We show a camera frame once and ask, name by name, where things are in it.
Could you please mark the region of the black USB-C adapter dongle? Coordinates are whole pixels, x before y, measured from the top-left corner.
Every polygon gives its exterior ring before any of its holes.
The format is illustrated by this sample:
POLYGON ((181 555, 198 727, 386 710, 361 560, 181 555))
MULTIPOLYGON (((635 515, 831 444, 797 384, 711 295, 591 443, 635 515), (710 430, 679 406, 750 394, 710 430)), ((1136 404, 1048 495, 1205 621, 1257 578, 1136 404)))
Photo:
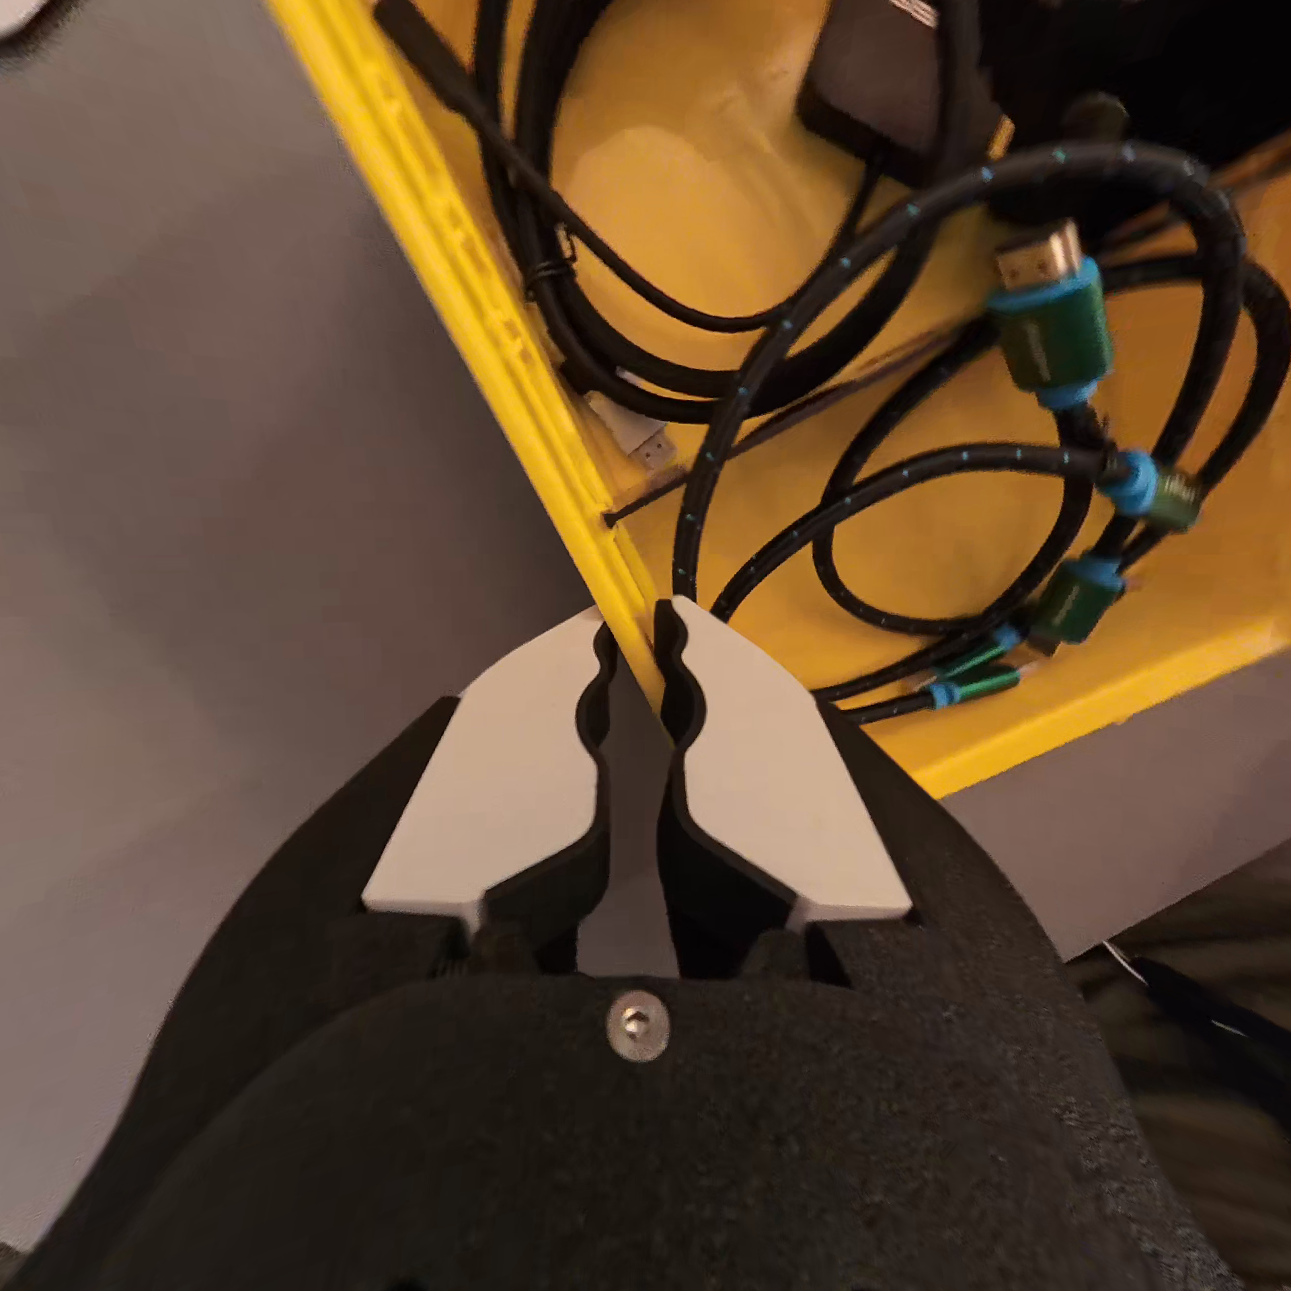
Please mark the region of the black USB-C adapter dongle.
MULTIPOLYGON (((473 65, 429 23, 416 3, 375 3, 379 31, 449 111, 475 132, 495 215, 530 297, 538 284, 573 277, 582 244, 638 298, 690 327, 741 334, 765 327, 802 292, 751 315, 722 317, 688 307, 627 263, 550 184, 550 141, 573 60, 607 3, 535 3, 522 46, 528 74, 513 106, 513 134, 502 121, 501 75, 510 3, 479 3, 473 65)), ((796 97, 799 121, 816 137, 857 157, 862 186, 827 263, 850 243, 880 177, 919 189, 931 183, 942 151, 937 132, 950 106, 970 158, 986 154, 1002 111, 979 68, 979 34, 950 58, 939 23, 943 3, 831 3, 796 97)))

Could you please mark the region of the yellow plastic bin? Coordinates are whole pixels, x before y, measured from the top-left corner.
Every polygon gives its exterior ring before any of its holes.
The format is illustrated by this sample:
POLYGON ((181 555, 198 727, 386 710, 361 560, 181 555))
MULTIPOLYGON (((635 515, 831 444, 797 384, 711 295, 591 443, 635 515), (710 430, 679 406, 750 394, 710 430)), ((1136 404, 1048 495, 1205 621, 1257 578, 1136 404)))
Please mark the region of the yellow plastic bin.
MULTIPOLYGON (((470 367, 653 709, 653 610, 671 587, 679 493, 608 527, 647 487, 558 375, 555 344, 490 209, 469 126, 387 45, 372 3, 269 3, 333 129, 470 367)), ((653 283, 716 314, 759 311, 811 269, 860 166, 793 111, 825 3, 611 3, 578 57, 553 178, 653 283)), ((934 341, 976 314, 1003 232, 971 209, 943 229, 893 323, 844 378, 865 389, 724 473, 704 529, 704 607, 819 500, 862 420, 934 341)), ((850 586, 910 615, 965 615, 1005 589, 1053 524, 1060 487, 931 483, 842 526, 850 586)), ((1128 575, 1089 641, 1002 698, 871 729, 934 796, 953 795, 1149 706, 1288 650, 1288 395, 1199 524, 1128 575)))

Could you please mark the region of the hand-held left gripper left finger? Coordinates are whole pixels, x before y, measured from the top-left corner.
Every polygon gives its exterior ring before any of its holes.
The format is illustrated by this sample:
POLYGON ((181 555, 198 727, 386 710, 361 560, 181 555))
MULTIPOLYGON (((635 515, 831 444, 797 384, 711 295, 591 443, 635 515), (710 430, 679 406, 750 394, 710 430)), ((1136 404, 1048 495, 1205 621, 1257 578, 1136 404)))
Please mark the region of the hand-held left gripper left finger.
POLYGON ((573 970, 608 887, 608 686, 615 639, 590 607, 524 642, 450 701, 447 724, 361 895, 442 916, 469 941, 516 930, 573 970))

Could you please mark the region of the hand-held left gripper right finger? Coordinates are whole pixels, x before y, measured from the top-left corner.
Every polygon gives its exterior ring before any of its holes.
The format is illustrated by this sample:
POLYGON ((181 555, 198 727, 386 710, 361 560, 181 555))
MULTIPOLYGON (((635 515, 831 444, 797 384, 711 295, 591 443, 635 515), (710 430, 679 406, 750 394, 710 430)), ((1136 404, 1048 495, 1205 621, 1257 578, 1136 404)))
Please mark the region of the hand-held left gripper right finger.
POLYGON ((684 978, 731 978, 767 933, 902 921, 907 885, 830 718, 687 596, 656 604, 671 741, 656 870, 684 978))

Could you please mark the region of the black clothing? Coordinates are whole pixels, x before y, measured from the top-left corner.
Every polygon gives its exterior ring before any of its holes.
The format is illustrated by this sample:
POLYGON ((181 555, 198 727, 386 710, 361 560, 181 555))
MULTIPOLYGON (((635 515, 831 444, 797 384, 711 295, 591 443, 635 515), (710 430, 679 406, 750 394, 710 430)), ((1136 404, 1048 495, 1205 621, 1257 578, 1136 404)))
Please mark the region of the black clothing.
MULTIPOLYGON (((1286 1028, 1288 848, 1125 928, 1113 944, 1286 1028)), ((1288 1134, 1223 1081, 1202 1042, 1154 1007, 1103 944, 1068 970, 1160 1167, 1203 1233, 1245 1288, 1288 1288, 1288 1134)))

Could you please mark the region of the black bin divider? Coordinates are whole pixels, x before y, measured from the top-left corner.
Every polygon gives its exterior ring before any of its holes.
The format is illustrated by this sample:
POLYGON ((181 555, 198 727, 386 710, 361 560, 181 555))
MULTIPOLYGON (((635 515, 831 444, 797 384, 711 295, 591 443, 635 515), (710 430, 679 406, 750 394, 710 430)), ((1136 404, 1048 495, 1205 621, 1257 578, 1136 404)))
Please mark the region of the black bin divider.
MULTIPOLYGON (((1283 134, 1263 145, 1259 151, 1252 151, 1225 168, 1212 178, 1212 184, 1225 189, 1231 198, 1237 198, 1249 191, 1262 189, 1280 180, 1288 175, 1288 171, 1289 134, 1283 134)), ((1163 212, 1137 215, 1136 218, 1126 220, 1096 244, 1096 258, 1102 264, 1116 263, 1119 258, 1128 255, 1132 248, 1152 241, 1180 221, 1180 217, 1163 212)), ((794 429, 816 415, 822 415, 844 400, 877 386, 888 377, 911 369, 916 361, 939 357, 965 329, 966 324, 959 324, 956 327, 945 327, 940 332, 922 334, 910 344, 905 344, 905 347, 896 349, 888 358, 862 369, 857 377, 814 390, 787 409, 762 420, 750 432, 742 433, 731 450, 731 457, 739 458, 762 447, 781 433, 794 429)), ((605 526, 615 527, 630 515, 679 490, 687 478, 688 467, 671 470, 648 489, 638 490, 630 498, 605 510, 602 515, 605 526)))

